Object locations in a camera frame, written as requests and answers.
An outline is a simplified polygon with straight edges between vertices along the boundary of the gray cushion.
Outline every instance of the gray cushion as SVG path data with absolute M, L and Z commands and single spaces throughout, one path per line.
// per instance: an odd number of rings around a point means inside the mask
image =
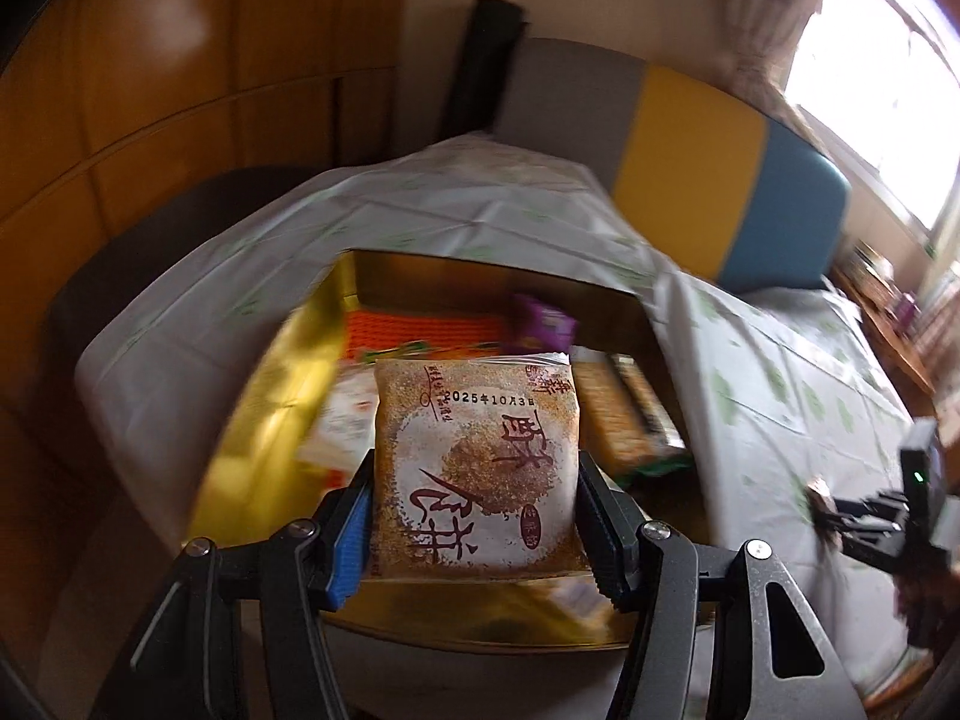
M 585 43 L 524 40 L 493 137 L 586 165 L 612 191 L 645 68 L 642 59 Z

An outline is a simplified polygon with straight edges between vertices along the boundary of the biscuit package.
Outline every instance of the biscuit package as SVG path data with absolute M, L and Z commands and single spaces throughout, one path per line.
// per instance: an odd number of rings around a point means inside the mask
M 379 360 L 371 576 L 585 570 L 568 365 Z

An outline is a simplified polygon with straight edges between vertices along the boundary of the blue gripper pad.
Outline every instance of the blue gripper pad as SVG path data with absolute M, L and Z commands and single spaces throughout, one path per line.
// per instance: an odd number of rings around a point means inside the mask
M 357 496 L 347 516 L 347 523 L 333 545 L 333 569 L 325 589 L 328 603 L 325 608 L 328 610 L 339 610 L 360 584 L 370 542 L 367 517 L 370 502 L 371 489 L 368 487 Z

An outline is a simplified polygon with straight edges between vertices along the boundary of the plastic food package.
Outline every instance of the plastic food package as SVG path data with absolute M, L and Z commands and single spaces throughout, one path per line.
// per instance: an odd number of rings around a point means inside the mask
M 630 357 L 574 346 L 572 369 L 593 459 L 619 483 L 690 466 L 680 433 Z
M 587 568 L 574 527 L 567 365 L 378 360 L 371 576 L 515 579 Z
M 298 459 L 330 471 L 328 487 L 349 483 L 373 448 L 378 397 L 372 365 L 342 365 Z
M 577 320 L 529 295 L 514 295 L 515 318 L 507 351 L 515 354 L 568 352 Z

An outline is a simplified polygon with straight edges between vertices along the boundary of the gold tray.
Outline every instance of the gold tray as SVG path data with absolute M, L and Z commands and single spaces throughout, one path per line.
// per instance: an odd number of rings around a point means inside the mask
M 220 546 L 260 541 L 313 514 L 325 476 L 294 454 L 333 383 L 350 311 L 505 316 L 518 292 L 576 317 L 577 343 L 634 357 L 685 434 L 664 356 L 630 293 L 507 266 L 350 251 L 290 314 L 248 380 L 200 486 L 188 538 L 208 536 Z M 690 538 L 706 537 L 695 472 L 645 484 L 641 502 L 649 514 L 668 519 Z M 331 624 L 386 640 L 459 651 L 625 647 L 632 615 L 604 602 L 599 611 L 578 616 L 550 600 L 569 595 L 563 583 L 584 581 L 592 578 L 362 581 L 342 610 L 325 616 Z

